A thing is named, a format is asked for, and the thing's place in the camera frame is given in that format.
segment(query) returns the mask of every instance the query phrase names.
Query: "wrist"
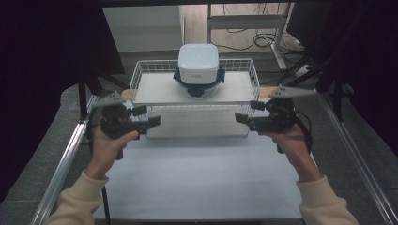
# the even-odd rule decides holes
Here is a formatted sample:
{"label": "wrist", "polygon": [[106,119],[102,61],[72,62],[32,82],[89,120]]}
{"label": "wrist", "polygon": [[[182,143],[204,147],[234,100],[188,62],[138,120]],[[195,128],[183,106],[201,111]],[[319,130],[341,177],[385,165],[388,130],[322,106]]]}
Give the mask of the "wrist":
{"label": "wrist", "polygon": [[322,173],[318,170],[308,152],[295,156],[290,155],[288,158],[295,168],[300,182],[311,182],[322,178]]}
{"label": "wrist", "polygon": [[106,178],[106,171],[95,163],[88,164],[85,168],[84,173],[86,176],[95,180],[104,180]]}

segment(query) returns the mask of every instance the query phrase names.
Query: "white sleeve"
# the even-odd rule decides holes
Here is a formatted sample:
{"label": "white sleeve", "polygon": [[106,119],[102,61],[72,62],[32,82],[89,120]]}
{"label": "white sleeve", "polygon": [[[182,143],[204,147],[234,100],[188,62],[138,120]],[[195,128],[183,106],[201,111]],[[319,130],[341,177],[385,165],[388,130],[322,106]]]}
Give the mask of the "white sleeve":
{"label": "white sleeve", "polygon": [[297,182],[297,186],[302,197],[299,210],[307,225],[359,224],[347,210],[346,200],[336,196],[326,176],[313,182]]}

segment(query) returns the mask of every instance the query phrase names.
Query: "finger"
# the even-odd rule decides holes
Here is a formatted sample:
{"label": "finger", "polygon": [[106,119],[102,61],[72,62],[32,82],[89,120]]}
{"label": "finger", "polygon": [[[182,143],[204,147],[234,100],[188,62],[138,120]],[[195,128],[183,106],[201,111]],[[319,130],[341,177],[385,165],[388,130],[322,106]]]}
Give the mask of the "finger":
{"label": "finger", "polygon": [[127,134],[121,136],[118,140],[124,144],[131,140],[136,139],[138,137],[138,135],[140,135],[140,134],[137,131],[133,131],[133,132],[130,132],[130,133],[127,133]]}

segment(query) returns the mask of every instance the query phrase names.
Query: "metal frame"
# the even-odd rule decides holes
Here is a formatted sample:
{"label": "metal frame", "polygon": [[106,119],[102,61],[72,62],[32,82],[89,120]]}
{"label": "metal frame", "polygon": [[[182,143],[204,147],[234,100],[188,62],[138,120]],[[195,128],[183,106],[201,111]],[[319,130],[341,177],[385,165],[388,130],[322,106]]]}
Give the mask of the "metal frame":
{"label": "metal frame", "polygon": [[[97,96],[91,96],[87,103],[87,113],[91,112],[91,108],[94,103],[98,100]],[[31,225],[41,225],[51,214],[58,194],[64,184],[64,181],[68,175],[70,165],[72,164],[74,157],[76,156],[77,150],[79,149],[80,143],[84,137],[85,130],[87,127],[87,120],[79,123],[69,140],[68,146],[65,149],[64,155],[56,168],[53,178],[50,181],[49,186],[44,193],[43,198],[38,205],[38,209],[33,216],[30,224]]]}
{"label": "metal frame", "polygon": [[340,122],[340,120],[334,114],[329,99],[326,97],[326,95],[322,95],[321,101],[324,104],[324,107],[328,113],[331,123],[336,128],[337,134],[340,136],[341,140],[343,141],[343,144],[345,145],[345,148],[348,151],[349,156],[351,156],[351,160],[356,166],[364,185],[369,190],[372,198],[375,201],[375,205],[380,211],[381,216],[386,221],[386,224],[388,225],[398,224],[398,217],[395,214],[394,209],[392,208],[388,197],[384,193],[382,187],[375,180],[373,173],[371,172],[370,168],[363,159],[360,150],[355,145],[355,142],[352,140],[348,130],[345,128],[344,123]]}
{"label": "metal frame", "polygon": [[207,43],[211,43],[211,30],[221,29],[277,29],[275,40],[271,44],[276,62],[280,70],[287,70],[286,63],[281,56],[279,46],[284,27],[286,26],[291,3],[288,3],[283,14],[268,15],[228,15],[212,16],[211,4],[207,4]]}

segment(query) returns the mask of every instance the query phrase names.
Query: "controller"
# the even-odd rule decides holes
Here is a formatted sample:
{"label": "controller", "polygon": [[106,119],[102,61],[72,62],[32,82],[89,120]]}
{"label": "controller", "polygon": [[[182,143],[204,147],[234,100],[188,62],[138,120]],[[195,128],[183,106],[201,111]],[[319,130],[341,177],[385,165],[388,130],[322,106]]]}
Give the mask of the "controller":
{"label": "controller", "polygon": [[[131,121],[130,117],[147,113],[146,106],[139,106],[128,109],[123,103],[125,100],[117,93],[113,93],[103,98],[94,106],[102,108],[100,127],[111,139],[118,139],[124,134],[136,130],[139,135],[147,134],[150,128],[161,124],[161,115],[149,117],[147,121]],[[116,160],[123,158],[123,150],[119,150]]]}
{"label": "controller", "polygon": [[[247,114],[235,113],[237,122],[245,124],[250,131],[264,132],[286,132],[297,124],[302,130],[307,144],[308,151],[311,152],[313,138],[311,132],[305,127],[297,117],[292,97],[311,95],[313,91],[300,90],[290,87],[279,87],[269,96],[271,99],[265,103],[262,101],[250,101],[250,106],[254,110],[269,111],[269,116],[249,117]],[[278,145],[277,150],[283,153]]]}

